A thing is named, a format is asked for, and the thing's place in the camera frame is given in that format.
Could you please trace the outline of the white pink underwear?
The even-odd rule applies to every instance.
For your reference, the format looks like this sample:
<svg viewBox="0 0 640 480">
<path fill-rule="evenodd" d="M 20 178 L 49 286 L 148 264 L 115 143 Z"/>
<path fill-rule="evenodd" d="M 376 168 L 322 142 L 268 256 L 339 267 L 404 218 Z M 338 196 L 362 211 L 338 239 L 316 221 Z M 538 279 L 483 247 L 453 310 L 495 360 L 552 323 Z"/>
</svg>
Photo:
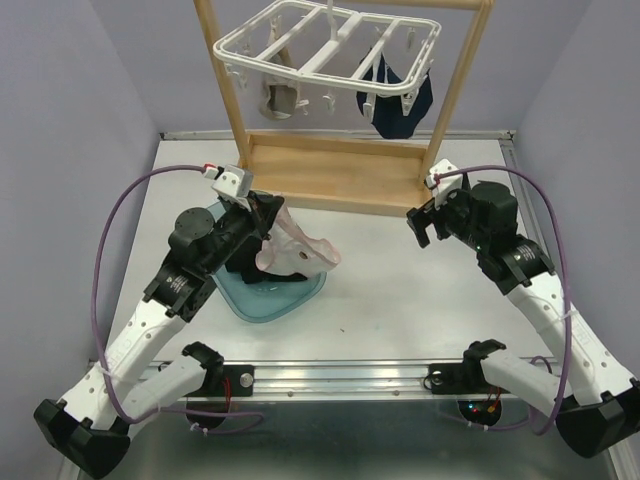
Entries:
<svg viewBox="0 0 640 480">
<path fill-rule="evenodd" d="M 339 265 L 339 251 L 326 239 L 309 237 L 283 205 L 255 257 L 256 267 L 276 276 L 306 278 L 328 273 Z"/>
</svg>

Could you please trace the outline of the black underwear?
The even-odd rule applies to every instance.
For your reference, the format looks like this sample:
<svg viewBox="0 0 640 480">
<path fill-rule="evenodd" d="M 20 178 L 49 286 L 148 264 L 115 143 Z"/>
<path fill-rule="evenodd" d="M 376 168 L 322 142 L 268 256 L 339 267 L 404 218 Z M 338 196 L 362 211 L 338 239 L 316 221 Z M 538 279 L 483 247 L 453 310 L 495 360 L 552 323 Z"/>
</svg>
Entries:
<svg viewBox="0 0 640 480">
<path fill-rule="evenodd" d="M 260 270 L 256 264 L 256 257 L 260 250 L 258 243 L 243 244 L 225 263 L 226 270 L 229 273 L 238 274 L 248 285 L 263 282 L 298 283 L 307 280 L 307 277 L 299 273 L 276 275 Z"/>
</svg>

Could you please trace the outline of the navy blue underwear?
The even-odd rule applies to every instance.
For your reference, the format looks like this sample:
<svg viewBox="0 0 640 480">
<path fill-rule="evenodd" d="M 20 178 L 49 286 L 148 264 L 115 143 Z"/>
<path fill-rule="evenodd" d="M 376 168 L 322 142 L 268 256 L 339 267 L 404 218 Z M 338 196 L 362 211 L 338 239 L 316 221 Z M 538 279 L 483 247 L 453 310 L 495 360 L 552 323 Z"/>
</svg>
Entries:
<svg viewBox="0 0 640 480">
<path fill-rule="evenodd" d="M 401 96 L 380 96 L 358 91 L 355 98 L 361 115 L 382 138 L 410 139 L 434 101 L 430 71 L 426 71 L 424 81 L 417 90 L 417 97 L 407 114 L 403 112 Z"/>
</svg>

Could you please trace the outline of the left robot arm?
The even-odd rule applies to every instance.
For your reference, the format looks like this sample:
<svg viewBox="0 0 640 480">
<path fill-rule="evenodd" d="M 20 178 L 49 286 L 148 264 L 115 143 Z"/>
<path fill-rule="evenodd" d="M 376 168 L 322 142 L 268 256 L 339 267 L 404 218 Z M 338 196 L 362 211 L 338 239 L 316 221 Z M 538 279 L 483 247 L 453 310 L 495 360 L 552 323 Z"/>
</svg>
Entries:
<svg viewBox="0 0 640 480">
<path fill-rule="evenodd" d="M 183 211 L 169 250 L 133 315 L 81 380 L 59 399 L 44 399 L 34 420 L 46 441 L 92 479 L 109 475 L 127 454 L 133 427 L 174 412 L 184 395 L 215 392 L 223 357 L 202 342 L 146 382 L 139 380 L 157 353 L 180 333 L 216 289 L 215 274 L 250 238 L 267 238 L 283 197 L 250 191 L 221 195 L 224 213 Z"/>
</svg>

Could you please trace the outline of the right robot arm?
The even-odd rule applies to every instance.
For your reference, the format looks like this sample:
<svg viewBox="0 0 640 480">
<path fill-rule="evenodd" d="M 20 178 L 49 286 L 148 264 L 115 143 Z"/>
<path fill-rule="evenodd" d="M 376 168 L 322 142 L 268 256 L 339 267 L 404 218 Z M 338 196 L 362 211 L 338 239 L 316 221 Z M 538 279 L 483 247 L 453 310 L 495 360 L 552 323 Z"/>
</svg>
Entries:
<svg viewBox="0 0 640 480">
<path fill-rule="evenodd" d="M 428 227 L 476 254 L 482 273 L 530 322 L 564 369 L 555 376 L 494 340 L 475 341 L 458 363 L 430 366 L 424 380 L 437 395 L 507 391 L 553 419 L 564 442 L 592 458 L 639 431 L 639 381 L 564 300 L 559 274 L 534 241 L 518 232 L 518 202 L 496 182 L 453 183 L 407 213 L 420 247 Z"/>
</svg>

